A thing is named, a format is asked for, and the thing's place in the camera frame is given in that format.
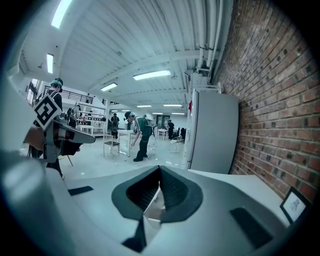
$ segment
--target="white floor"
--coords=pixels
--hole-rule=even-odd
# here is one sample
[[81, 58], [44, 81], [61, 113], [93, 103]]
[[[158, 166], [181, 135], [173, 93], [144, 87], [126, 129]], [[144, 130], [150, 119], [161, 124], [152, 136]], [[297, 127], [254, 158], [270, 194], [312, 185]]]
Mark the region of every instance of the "white floor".
[[149, 159], [144, 158], [141, 162], [133, 162], [139, 151], [139, 142], [130, 150], [130, 157], [127, 157], [126, 138], [120, 137], [120, 156], [118, 156], [118, 147], [113, 148], [113, 156], [110, 154], [110, 146], [105, 145], [105, 157], [103, 151], [103, 139], [97, 138], [93, 144], [83, 144], [80, 152], [71, 155], [73, 163], [71, 166], [67, 157], [60, 160], [60, 167], [65, 176], [65, 180], [78, 180], [87, 178], [96, 178], [108, 176], [123, 172], [132, 171], [145, 166], [166, 165], [181, 168], [182, 154], [184, 144], [179, 144], [179, 153], [176, 146], [170, 143], [170, 140], [159, 137], [159, 140], [150, 138], [147, 155]]

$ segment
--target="white ceiling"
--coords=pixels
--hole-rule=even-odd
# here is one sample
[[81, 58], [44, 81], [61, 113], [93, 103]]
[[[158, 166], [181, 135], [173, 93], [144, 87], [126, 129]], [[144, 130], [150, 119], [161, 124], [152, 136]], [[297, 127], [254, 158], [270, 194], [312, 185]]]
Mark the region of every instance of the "white ceiling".
[[[57, 29], [51, 21], [59, 2], [48, 1], [29, 31], [22, 50], [29, 76], [60, 77], [67, 87], [127, 106], [152, 105], [153, 112], [163, 104], [183, 104], [180, 110], [187, 111], [184, 72], [195, 70], [199, 58], [194, 0], [73, 0]], [[223, 23], [221, 33], [228, 33]], [[47, 53], [54, 54], [54, 74], [47, 72]], [[133, 79], [162, 69], [172, 75]], [[100, 91], [111, 83], [118, 86]]]

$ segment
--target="white pipe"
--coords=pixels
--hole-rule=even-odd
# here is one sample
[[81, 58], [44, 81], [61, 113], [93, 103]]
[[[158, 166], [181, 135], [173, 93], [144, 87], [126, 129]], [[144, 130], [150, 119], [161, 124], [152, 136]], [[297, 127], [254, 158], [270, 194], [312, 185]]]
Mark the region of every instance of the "white pipe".
[[218, 44], [219, 36], [220, 36], [221, 21], [222, 21], [222, 11], [223, 11], [223, 3], [224, 3], [224, 0], [219, 0], [218, 27], [217, 27], [217, 32], [216, 32], [216, 37], [215, 37], [215, 42], [214, 42], [214, 50], [213, 50], [212, 60], [211, 60], [211, 64], [210, 64], [210, 71], [212, 70], [212, 67], [213, 67], [213, 65], [214, 65], [215, 55], [216, 55], [216, 51], [217, 51], [217, 44]]
[[204, 5], [203, 0], [195, 1], [195, 11], [196, 17], [198, 20], [198, 30], [199, 30], [199, 47], [200, 47], [200, 56], [197, 64], [197, 69], [202, 67], [204, 62], [204, 52], [205, 52], [205, 20], [204, 20]]
[[214, 53], [214, 43], [216, 39], [217, 28], [217, 0], [209, 0], [210, 4], [210, 40], [209, 40], [209, 52], [208, 59], [206, 60], [206, 66], [210, 67], [212, 55]]

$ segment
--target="framed drawing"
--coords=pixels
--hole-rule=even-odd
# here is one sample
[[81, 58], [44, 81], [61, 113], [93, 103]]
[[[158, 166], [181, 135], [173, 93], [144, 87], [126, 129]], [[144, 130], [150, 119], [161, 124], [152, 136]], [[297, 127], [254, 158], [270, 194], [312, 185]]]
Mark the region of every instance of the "framed drawing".
[[310, 206], [311, 203], [294, 187], [291, 187], [280, 208], [291, 224], [304, 214]]

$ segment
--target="black rubber pad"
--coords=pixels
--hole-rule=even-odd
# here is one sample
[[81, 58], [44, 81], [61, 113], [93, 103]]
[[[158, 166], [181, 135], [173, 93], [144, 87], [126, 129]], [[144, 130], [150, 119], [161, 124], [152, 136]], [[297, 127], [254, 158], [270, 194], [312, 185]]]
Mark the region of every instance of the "black rubber pad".
[[72, 189], [68, 189], [70, 196], [75, 196], [75, 195], [79, 195], [88, 191], [94, 190], [92, 187], [90, 186], [82, 186], [82, 187], [78, 187], [78, 188], [72, 188]]
[[236, 208], [230, 213], [256, 249], [272, 240], [272, 236], [246, 209]]

